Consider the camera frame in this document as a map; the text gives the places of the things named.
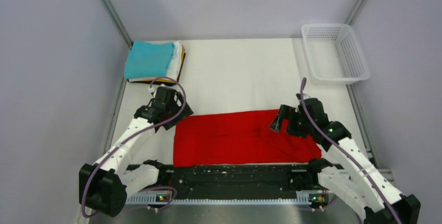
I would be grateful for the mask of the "red t-shirt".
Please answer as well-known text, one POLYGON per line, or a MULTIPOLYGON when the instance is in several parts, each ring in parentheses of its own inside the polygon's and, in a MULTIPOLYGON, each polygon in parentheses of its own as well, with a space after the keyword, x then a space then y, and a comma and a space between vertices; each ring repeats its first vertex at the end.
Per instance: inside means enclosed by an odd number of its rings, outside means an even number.
POLYGON ((269 109, 187 117, 176 126, 174 166, 308 163, 321 158, 311 137, 270 129, 277 113, 269 109))

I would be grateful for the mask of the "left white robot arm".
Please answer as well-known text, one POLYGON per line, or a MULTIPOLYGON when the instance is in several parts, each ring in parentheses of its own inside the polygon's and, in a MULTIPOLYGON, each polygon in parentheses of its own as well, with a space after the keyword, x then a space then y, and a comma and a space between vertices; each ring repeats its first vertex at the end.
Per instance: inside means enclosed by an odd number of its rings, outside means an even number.
POLYGON ((147 140, 159 130, 169 130, 193 114, 187 95, 167 86, 150 88, 152 98, 140 106, 126 130, 106 153, 93 164, 84 164, 79 171, 79 203, 82 215, 91 218, 97 213, 117 216, 126 200, 148 185, 161 189, 167 183, 166 173, 154 165, 127 168, 147 140))

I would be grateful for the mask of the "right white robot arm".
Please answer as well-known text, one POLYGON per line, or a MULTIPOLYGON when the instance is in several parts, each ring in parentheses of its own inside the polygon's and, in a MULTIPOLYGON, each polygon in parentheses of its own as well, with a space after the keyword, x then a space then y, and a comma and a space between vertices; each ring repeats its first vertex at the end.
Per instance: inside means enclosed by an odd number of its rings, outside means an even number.
POLYGON ((348 173, 325 158, 309 161, 306 183, 313 189, 324 187, 344 201, 361 223, 417 223, 421 203, 413 194, 405 195, 391 184, 357 146, 350 131, 339 121, 331 121, 317 98, 297 94, 299 106, 280 105, 270 129, 295 137, 311 137, 348 173))

